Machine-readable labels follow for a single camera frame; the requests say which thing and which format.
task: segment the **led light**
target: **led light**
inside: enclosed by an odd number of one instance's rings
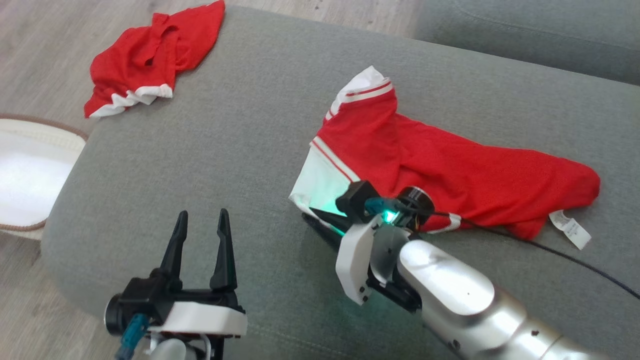
[[[393,211],[386,210],[386,211],[382,214],[382,219],[383,219],[386,223],[391,223],[392,221],[394,221],[394,220],[396,219],[396,215],[397,215],[397,213],[394,213]]]
[[[337,227],[335,227],[335,226],[331,226],[331,229],[332,229],[336,234],[338,234],[338,235],[340,235],[340,236],[344,236],[344,231],[342,231],[342,230],[338,229]]]

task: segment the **gray cushion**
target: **gray cushion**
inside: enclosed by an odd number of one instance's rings
[[[547,227],[539,241],[640,289],[640,158],[632,151],[640,88],[230,7],[212,53],[179,78],[174,99],[104,118],[90,137],[42,242],[62,293],[102,316],[112,294],[160,264],[182,209],[182,278],[187,288],[206,287],[225,207],[250,320],[249,335],[228,342],[229,359],[454,359],[417,316],[382,296],[352,303],[336,255],[287,200],[335,94],[372,64],[393,79],[407,116],[592,166],[602,194],[571,214],[594,240],[579,252]],[[640,302],[599,276],[491,234],[431,239],[571,338],[615,358],[636,354]]]
[[[414,37],[640,85],[637,0],[424,0]]]

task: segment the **white tag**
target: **white tag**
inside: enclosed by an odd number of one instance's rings
[[[582,250],[591,240],[591,235],[574,218],[566,217],[562,210],[549,214],[549,219],[578,249]]]

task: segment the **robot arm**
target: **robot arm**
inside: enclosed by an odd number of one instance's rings
[[[485,275],[421,240],[416,234],[433,211],[428,195],[405,189],[397,199],[381,199],[367,182],[353,183],[336,201],[353,225],[314,210],[343,231],[336,273],[345,294],[359,305],[372,290],[382,293],[422,321],[461,359],[606,360],[532,318],[516,298]],[[320,230],[315,219],[305,220]]]

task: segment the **white basket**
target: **white basket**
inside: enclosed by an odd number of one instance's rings
[[[40,239],[86,139],[63,124],[0,114],[0,231]]]

